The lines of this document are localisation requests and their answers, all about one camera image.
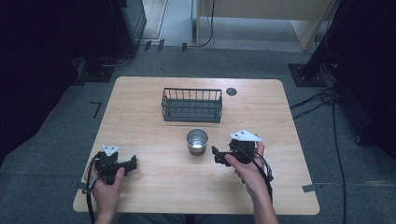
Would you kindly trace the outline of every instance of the table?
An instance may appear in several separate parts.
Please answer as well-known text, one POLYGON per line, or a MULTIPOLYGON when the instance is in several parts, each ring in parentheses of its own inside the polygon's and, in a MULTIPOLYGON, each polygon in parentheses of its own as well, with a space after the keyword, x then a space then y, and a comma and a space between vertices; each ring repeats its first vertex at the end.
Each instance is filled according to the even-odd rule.
MULTIPOLYGON (((87 164, 102 144, 120 147, 119 161, 136 155, 137 169, 122 184, 119 212, 252 214, 245 185, 233 168, 214 162, 210 149, 229 150, 230 133, 242 129, 263 139, 264 157, 275 178, 271 184, 276 213, 317 214, 316 193, 305 193, 302 188, 312 181, 279 80, 120 77, 87 164), (220 123, 164 121, 163 88, 221 89, 220 123), (235 88, 237 94, 228 95, 228 88, 235 88), (192 156, 188 151, 186 134, 192 128, 208 133, 202 156, 192 156)), ((88 211, 81 190, 73 206, 76 211, 88 211)))
MULTIPOLYGON (((210 17, 214 0, 196 0, 196 45, 200 45, 200 17, 210 17)), ((335 0, 216 0, 215 17, 288 20, 303 50, 332 11, 335 0)))

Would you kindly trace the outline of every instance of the cord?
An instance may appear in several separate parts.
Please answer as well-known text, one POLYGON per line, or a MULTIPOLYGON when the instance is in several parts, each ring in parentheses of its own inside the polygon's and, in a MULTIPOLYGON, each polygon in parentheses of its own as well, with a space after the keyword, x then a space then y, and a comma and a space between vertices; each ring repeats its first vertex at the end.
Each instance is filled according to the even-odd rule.
POLYGON ((210 28, 210 37, 209 37, 209 39, 207 39, 206 43, 204 43, 203 45, 200 45, 200 46, 188 46, 188 47, 190 47, 190 48, 202 48, 202 47, 206 46, 210 42, 210 40, 212 40, 212 38, 213 38, 213 18, 215 16, 215 4, 216 4, 216 0, 213 0, 212 14, 210 16, 210 23, 209 23, 209 21, 207 22, 208 25, 209 25, 209 28, 210 28))
POLYGON ((114 63, 114 64, 101 64, 103 67, 120 67, 120 66, 124 66, 125 64, 127 64, 128 62, 130 62, 132 60, 132 58, 134 57, 133 54, 131 54, 131 56, 129 56, 129 58, 124 62, 124 63, 114 63))
POLYGON ((347 186, 346 186, 344 168, 340 158, 340 149, 338 146, 337 126, 335 125, 335 102, 332 104, 332 131, 334 133, 334 143, 335 143, 335 151, 337 152, 338 165, 340 166, 341 177, 343 180, 343 199, 344 199, 343 223, 346 224, 347 223, 347 186))
POLYGON ((91 171, 92 171, 92 167, 93 167, 93 163, 95 162, 97 156, 95 155, 91 162, 90 162, 90 168, 88 170, 88 176, 87 176, 87 187, 86 187, 86 192, 87 192, 87 205, 88 205, 88 210, 90 212, 90 219, 91 219, 91 223, 94 224, 95 223, 95 215, 93 213, 93 208, 92 208, 92 197, 91 197, 91 192, 93 189, 94 184, 96 183, 96 181, 98 180, 95 179, 94 182, 91 184, 91 171))
POLYGON ((265 158, 260 155, 260 153, 258 153, 257 151, 254 151, 254 153, 256 153, 257 155, 259 155, 259 157, 262 159, 262 164, 264 164, 264 166, 267 169, 267 174, 268 174, 268 180, 271 182, 274 180, 274 177, 272 176, 272 169, 270 164, 265 160, 265 158))
POLYGON ((293 109, 293 108, 295 108, 297 106, 300 106, 300 105, 304 105, 304 104, 306 104, 306 103, 308 103, 308 102, 310 102, 312 100, 315 100, 315 99, 320 99, 322 101, 321 104, 315 106, 312 109, 306 110, 306 111, 294 116, 293 119, 299 119, 300 117, 302 117, 302 116, 304 116, 304 115, 306 115, 306 114, 308 114, 308 113, 310 113, 312 111, 315 111, 316 109, 318 109, 319 107, 321 107, 323 105, 330 105, 330 104, 336 102, 337 101, 337 95, 335 93, 329 94, 326 91, 333 91, 333 88, 328 88, 328 89, 324 90, 322 93, 315 94, 315 95, 311 96, 310 98, 308 98, 305 101, 302 101, 302 102, 300 102, 300 103, 298 103, 296 105, 292 105, 290 107, 290 109, 293 109))
POLYGON ((336 78, 333 76, 335 71, 335 67, 332 67, 328 62, 323 62, 320 64, 320 72, 323 76, 326 77, 333 85, 336 82, 336 78))
POLYGON ((272 189, 272 187, 271 187, 270 181, 271 181, 272 179, 274 179, 274 178, 273 178, 272 176, 269 177, 269 174, 271 174, 272 172, 271 172, 271 173, 268 173, 268 175, 267 175, 267 174, 264 172, 264 170, 262 169, 262 167, 260 167, 260 165, 257 164, 257 162, 254 161, 254 159, 250 158, 249 155, 248 155, 244 150, 242 150, 240 147, 237 147, 237 146, 233 146, 233 147, 235 147, 235 148, 238 149, 239 151, 243 152, 243 153, 245 154, 245 156, 247 156, 247 157, 250 159, 250 161, 253 162, 253 164, 257 167, 257 169, 259 170, 259 173, 262 175, 262 178, 264 179, 265 185, 267 186, 268 193, 269 193, 269 195, 270 195, 270 197, 271 197, 271 201, 272 201, 272 200, 273 200, 273 195, 272 195, 273 189, 272 189))
POLYGON ((335 151, 337 154, 338 165, 340 167, 340 173, 341 173, 341 178, 342 178, 342 183, 343 183, 343 206, 344 206, 343 223, 346 224, 347 223, 347 186, 346 186, 346 178, 345 178, 343 164, 341 163, 340 150, 339 150, 338 138, 337 138, 337 128, 336 128, 337 126, 336 126, 336 122, 335 122, 335 105, 338 102, 338 95, 335 93, 329 94, 329 93, 326 93, 326 91, 333 91, 333 88, 329 88, 329 89, 324 90, 322 93, 315 94, 315 95, 311 96, 310 98, 308 98, 307 100, 291 106, 290 109, 292 109, 296 106, 299 106, 299 105, 304 105, 307 102, 314 100, 314 99, 321 99, 323 101, 323 103, 316 106, 314 109, 309 110, 308 112, 314 111, 316 108, 318 108, 324 104, 332 104, 332 131, 333 131, 333 135, 334 135, 335 151), (332 97, 332 98, 331 98, 331 100, 326 101, 326 100, 323 100, 323 98, 322 98, 323 96, 332 97))

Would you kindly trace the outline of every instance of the gray carpet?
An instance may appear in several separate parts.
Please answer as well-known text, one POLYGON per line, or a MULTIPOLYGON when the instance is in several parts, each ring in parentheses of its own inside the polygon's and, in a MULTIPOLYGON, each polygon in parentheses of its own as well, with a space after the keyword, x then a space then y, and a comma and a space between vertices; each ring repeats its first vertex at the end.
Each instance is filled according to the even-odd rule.
MULTIPOLYGON (((0 171, 0 223, 90 223, 88 214, 73 210, 76 190, 69 186, 82 176, 117 77, 277 78, 294 105, 324 90, 294 86, 288 63, 306 63, 310 57, 309 53, 258 50, 140 49, 130 63, 115 69, 109 83, 70 87, 39 133, 6 157, 0 171), (97 104, 92 102, 102 103, 95 118, 97 104)), ((394 223, 396 161, 377 147, 355 144, 354 129, 341 105, 335 107, 335 118, 346 177, 346 223, 394 223)), ((323 106, 295 120, 295 125, 317 187, 320 212, 279 216, 279 220, 342 223, 343 186, 333 141, 332 107, 323 106)))

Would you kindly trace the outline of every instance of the person's left hand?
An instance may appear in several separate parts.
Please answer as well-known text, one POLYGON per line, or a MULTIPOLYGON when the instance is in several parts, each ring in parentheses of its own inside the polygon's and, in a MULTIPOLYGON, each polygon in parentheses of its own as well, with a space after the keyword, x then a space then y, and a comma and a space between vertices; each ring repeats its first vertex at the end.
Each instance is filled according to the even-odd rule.
MULTIPOLYGON (((84 174, 84 179, 88 179, 87 168, 84 174)), ((92 193, 98 207, 98 216, 95 223, 111 223, 116 214, 117 207, 120 202, 120 187, 124 177, 125 169, 121 167, 116 174, 116 180, 113 185, 108 185, 104 180, 99 178, 93 185, 92 193)), ((95 165, 93 164, 91 170, 91 178, 96 175, 95 165)))

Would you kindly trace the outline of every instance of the black tape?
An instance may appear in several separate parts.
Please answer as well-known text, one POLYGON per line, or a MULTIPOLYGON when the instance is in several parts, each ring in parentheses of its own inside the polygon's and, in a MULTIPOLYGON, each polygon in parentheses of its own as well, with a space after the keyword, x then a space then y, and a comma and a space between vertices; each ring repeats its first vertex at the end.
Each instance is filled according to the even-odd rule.
POLYGON ((187 43, 183 43, 183 46, 181 47, 181 51, 184 52, 187 50, 187 43))
POLYGON ((305 186, 303 186, 304 193, 315 191, 315 190, 317 190, 315 185, 305 185, 305 186))
POLYGON ((86 189, 87 188, 87 183, 73 181, 70 184, 70 188, 72 188, 72 189, 86 189))
POLYGON ((160 44, 158 45, 157 52, 163 50, 163 42, 165 42, 165 39, 160 40, 160 44))
POLYGON ((100 103, 100 102, 91 102, 91 104, 92 105, 98 105, 98 107, 96 108, 95 114, 92 117, 93 119, 95 119, 96 116, 98 115, 100 107, 102 106, 102 103, 100 103))
POLYGON ((146 43, 145 51, 148 50, 150 47, 151 47, 151 40, 146 43))

